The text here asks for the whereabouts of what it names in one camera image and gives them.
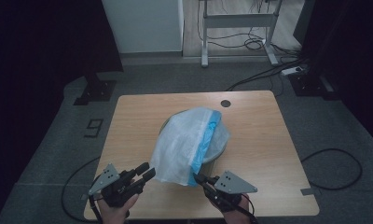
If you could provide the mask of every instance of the gray carpet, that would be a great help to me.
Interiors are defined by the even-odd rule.
[[[234,82],[269,68],[269,63],[211,63],[207,69],[198,63],[128,65],[124,73],[100,74],[100,79],[117,81],[109,102],[79,106],[73,102],[80,97],[86,81],[75,80],[65,87],[58,115],[15,184],[0,223],[79,223],[62,210],[62,186],[75,170],[101,155],[119,96],[224,91]],[[337,147],[352,153],[364,169],[361,180],[350,188],[337,191],[314,188],[320,207],[318,216],[259,217],[260,223],[373,223],[373,138],[344,104],[320,97],[296,97],[285,77],[272,77],[271,81],[262,78],[235,89],[253,90],[272,90],[278,95],[277,102],[301,159],[320,149]],[[104,120],[97,138],[84,137],[95,132],[87,129],[91,119]],[[83,217],[86,199],[82,196],[90,187],[97,163],[82,169],[66,188],[65,206],[76,217]],[[338,152],[318,155],[303,166],[309,180],[328,187],[341,186],[358,172],[356,162]],[[184,220],[166,223],[172,222],[187,223]]]

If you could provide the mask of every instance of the wooden table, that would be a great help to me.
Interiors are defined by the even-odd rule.
[[[230,101],[230,107],[221,106],[223,100]],[[319,213],[314,196],[304,196],[301,192],[309,189],[310,184],[271,91],[121,96],[96,175],[110,162],[121,172],[150,161],[163,122],[179,111],[196,106],[222,113],[231,137],[213,175],[230,170],[256,186],[258,192],[249,195],[257,217]],[[88,205],[84,216],[95,219]],[[205,198],[201,187],[157,180],[147,182],[130,216],[135,219],[209,217],[222,215]]]

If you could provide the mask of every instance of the white wall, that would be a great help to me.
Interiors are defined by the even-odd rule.
[[[103,0],[120,53],[182,51],[182,0]]]

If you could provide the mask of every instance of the power strip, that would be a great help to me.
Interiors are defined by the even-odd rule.
[[[303,69],[298,66],[298,67],[284,69],[282,71],[282,75],[283,76],[289,76],[289,75],[295,75],[295,74],[298,74],[298,73],[301,73],[301,72],[303,72]]]

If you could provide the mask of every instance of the hand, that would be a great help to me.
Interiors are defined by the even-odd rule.
[[[137,202],[138,194],[134,194],[125,202],[123,207],[110,207],[105,200],[99,200],[100,214],[102,214],[103,224],[123,224],[126,219],[126,213]]]
[[[249,204],[248,204],[248,194],[243,194],[245,197],[242,196],[242,200],[239,203],[239,206],[246,211],[249,210]],[[250,218],[246,216],[245,214],[239,212],[239,211],[231,211],[223,213],[224,219],[227,222],[227,224],[249,224]]]

